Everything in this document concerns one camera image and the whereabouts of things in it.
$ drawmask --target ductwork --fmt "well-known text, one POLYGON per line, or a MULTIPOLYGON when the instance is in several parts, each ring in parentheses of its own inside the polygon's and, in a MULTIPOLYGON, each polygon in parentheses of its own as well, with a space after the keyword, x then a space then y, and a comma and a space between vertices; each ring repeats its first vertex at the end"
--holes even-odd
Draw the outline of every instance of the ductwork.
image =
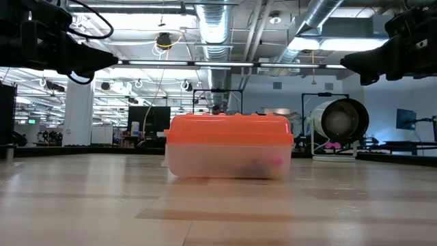
MULTIPOLYGON (((312 0, 309 3, 308 11, 304 13, 304 18, 301 24, 297 25, 294 30, 294 36, 321 27, 333 12, 343 3, 344 0, 312 0)), ((293 40, 282 54, 277 58, 276 62, 291 63, 298 56, 300 49, 294 46, 293 40)))
MULTIPOLYGON (((227 44, 230 38, 231 8, 227 5, 196 5, 199 17, 199 31, 204 44, 227 44)), ((228 61, 229 48, 203 47, 203 55, 210 62, 228 61)), ((231 74, 228 70, 208 70, 208 84, 211 89, 229 89, 231 74)), ((214 105, 225 108, 229 93, 211 93, 214 105)))

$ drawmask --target exposed ceiling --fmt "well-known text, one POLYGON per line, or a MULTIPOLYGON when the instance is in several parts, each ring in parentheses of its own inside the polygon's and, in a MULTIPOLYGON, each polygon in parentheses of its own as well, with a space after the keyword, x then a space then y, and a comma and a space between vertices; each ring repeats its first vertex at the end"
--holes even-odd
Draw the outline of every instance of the exposed ceiling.
MULTIPOLYGON (((114 1, 85 1, 88 4, 106 4, 114 5, 114 1)), ((159 7, 162 1, 116 1, 117 3, 156 3, 159 7)), ((241 4, 233 5, 231 9, 231 55, 230 60, 241 62, 243 58, 246 39, 249 34, 249 26, 254 21, 253 11, 257 2, 255 0, 239 1, 241 4)), ((336 9, 331 18, 349 18, 370 20, 372 16, 380 14, 392 14, 396 11, 396 1, 372 1, 372 0, 356 0, 344 1, 340 8, 336 9)), ((281 22, 272 24, 270 21, 266 23, 264 32, 262 33, 260 44, 256 50, 255 60, 260 58, 272 60, 281 54, 282 50, 290 43, 290 23, 293 17, 305 13, 308 8, 308 0, 287 1, 278 0, 273 3, 270 9, 271 14, 276 12, 281 18, 281 22)), ((261 8, 260 21, 265 5, 261 8)), ((97 49, 112 52, 120 59, 144 59, 158 60, 164 59, 167 54, 159 55, 155 50, 155 38, 159 33, 170 33, 170 38, 173 42, 179 40, 169 51, 168 60, 204 60, 203 49, 201 47, 201 34, 199 32, 199 21, 193 15, 180 14, 125 14, 112 13, 102 14, 114 27, 114 34, 106 40, 85 40, 80 37, 75 38, 78 42, 92 46, 97 49)), ((109 29, 105 24, 94 14, 90 13, 73 13, 74 26, 78 31, 90 33, 92 35, 102 35, 109 29)), ((339 60, 346 54, 347 51, 326 51, 315 50, 311 52, 300 52, 297 59, 301 63, 325 63, 339 64, 339 60)), ((321 70, 318 75, 331 76, 333 80, 341 78, 345 75, 344 70, 321 70)), ((26 68, 0 68, 0 78, 4 78, 8 74, 4 83, 15 83, 18 85, 18 96, 20 102, 17 114, 20 117, 33 115, 51 115, 52 117, 43 117, 43 124, 58 125, 62 124, 65 108, 65 92, 56 92, 48 90, 44 87, 46 81, 56 83, 68 90, 68 79, 65 76, 58 75, 55 71, 45 70, 36 71, 26 68)), ((299 72, 294 72, 294 78, 307 78, 310 76, 312 80, 312 70, 301 69, 299 72)), ((158 91, 158 99, 154 101, 154 105, 169 105, 173 108, 173 115, 182 112, 180 107, 187 112, 190 110, 192 100, 191 92, 182 89, 184 82, 189 82, 194 88, 208 89, 208 71, 205 69, 199 70, 174 70, 174 69, 159 69, 159 68, 107 68, 96 73, 96 92, 94 99, 94 122, 95 124, 114 124, 118 126, 126 125, 127 114, 125 109, 132 103, 128 102, 126 96, 132 98, 143 97, 140 101, 142 105, 150 105, 152 97, 155 95, 157 84, 160 78, 163 77, 162 85, 158 91), (103 90, 102 83, 110 83, 110 90, 103 90)), ((250 90, 257 89, 257 81, 265 79, 266 76, 252 74, 249 83, 253 86, 250 90)), ((274 81, 272 77, 267 78, 269 81, 274 81)), ((239 76, 232 77, 232 85, 235 86, 240 82, 239 76)), ((298 90, 298 87, 284 87, 283 93, 288 90, 298 90)), ((196 105, 198 110, 208 110, 211 106, 210 95, 206 94, 205 100, 200 100, 196 105)))

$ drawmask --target desk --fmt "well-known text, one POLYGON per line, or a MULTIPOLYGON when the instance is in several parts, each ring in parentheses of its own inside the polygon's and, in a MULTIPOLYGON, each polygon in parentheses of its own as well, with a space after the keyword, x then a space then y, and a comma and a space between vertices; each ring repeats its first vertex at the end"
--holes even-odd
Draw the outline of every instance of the desk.
POLYGON ((390 150, 390 153, 392 152, 411 152, 411 155, 417 155, 417 150, 414 148, 421 147, 436 147, 437 148, 437 142, 430 141, 430 142, 418 142, 418 141, 386 141, 385 144, 382 144, 379 146, 382 149, 390 150))
POLYGON ((138 136, 124 136, 123 140, 132 141, 134 143, 134 148, 136 148, 138 145, 138 142, 139 142, 139 137, 138 136))

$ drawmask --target plastic storage container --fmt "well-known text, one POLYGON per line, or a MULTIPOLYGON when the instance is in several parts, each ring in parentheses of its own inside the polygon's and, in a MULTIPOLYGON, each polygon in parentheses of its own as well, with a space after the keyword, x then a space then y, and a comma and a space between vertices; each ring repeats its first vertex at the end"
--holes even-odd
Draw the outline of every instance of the plastic storage container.
POLYGON ((273 178, 288 175, 293 135, 275 115, 179 115, 166 158, 179 177, 273 178))

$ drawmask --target white column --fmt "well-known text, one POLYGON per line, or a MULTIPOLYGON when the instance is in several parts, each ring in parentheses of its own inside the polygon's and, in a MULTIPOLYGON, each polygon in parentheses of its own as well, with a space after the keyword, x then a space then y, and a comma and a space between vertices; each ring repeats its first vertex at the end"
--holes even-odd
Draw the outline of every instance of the white column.
POLYGON ((89 146, 93 124, 95 81, 79 85, 68 81, 62 146, 89 146))

